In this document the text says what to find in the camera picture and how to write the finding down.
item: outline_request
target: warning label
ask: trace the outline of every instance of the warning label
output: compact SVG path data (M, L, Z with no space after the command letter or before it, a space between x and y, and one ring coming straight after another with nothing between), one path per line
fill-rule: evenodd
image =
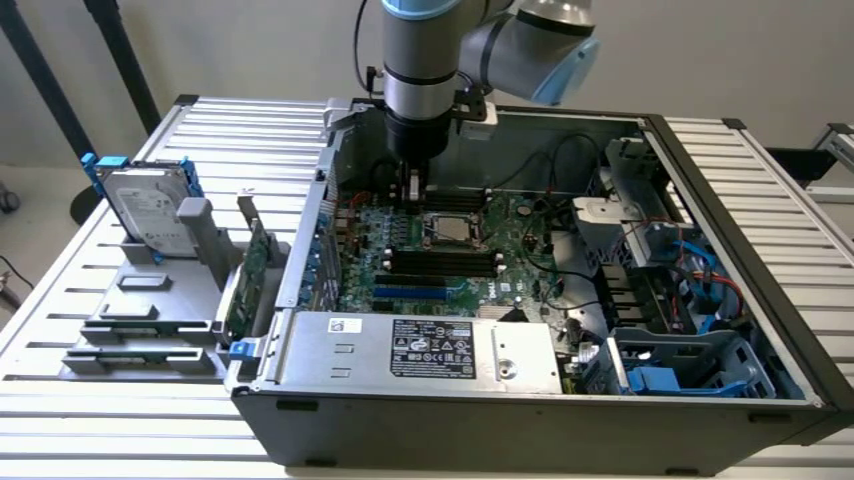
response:
M476 378L471 322L395 319L391 373L396 377Z

